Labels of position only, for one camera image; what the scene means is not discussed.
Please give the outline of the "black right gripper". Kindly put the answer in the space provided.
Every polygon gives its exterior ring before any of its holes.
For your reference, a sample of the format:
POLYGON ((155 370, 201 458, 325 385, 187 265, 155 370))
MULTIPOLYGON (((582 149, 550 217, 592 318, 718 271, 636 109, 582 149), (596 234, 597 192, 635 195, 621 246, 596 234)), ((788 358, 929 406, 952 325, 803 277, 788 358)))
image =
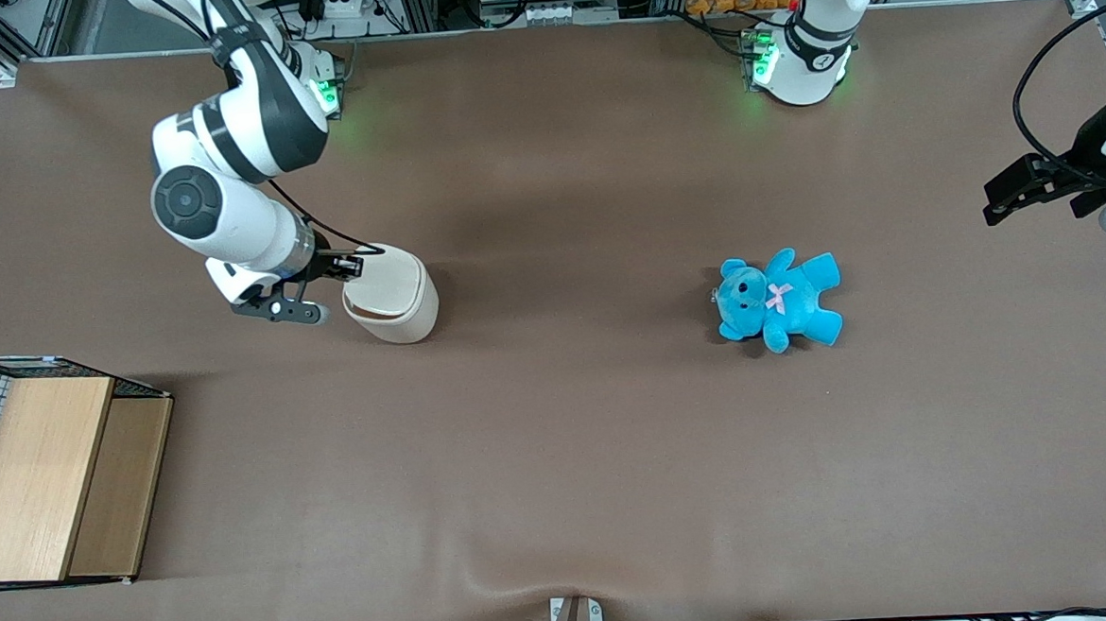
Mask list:
POLYGON ((363 266, 363 257, 354 252, 334 252, 317 248, 313 251, 311 262, 304 268, 305 280, 316 282, 320 279, 331 279, 349 282, 364 272, 363 266))

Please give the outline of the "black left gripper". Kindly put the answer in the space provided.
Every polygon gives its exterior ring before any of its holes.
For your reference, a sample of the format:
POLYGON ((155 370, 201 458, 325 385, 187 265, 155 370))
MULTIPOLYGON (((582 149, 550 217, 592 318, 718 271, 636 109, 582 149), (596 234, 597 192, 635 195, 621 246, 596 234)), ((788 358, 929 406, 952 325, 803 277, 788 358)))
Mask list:
POLYGON ((984 192, 983 218, 989 227, 1039 201, 1071 198, 1071 209, 1104 207, 1106 157, 1102 153, 1082 153, 1052 163, 1041 154, 1027 153, 1012 163, 1009 173, 988 182, 984 192))

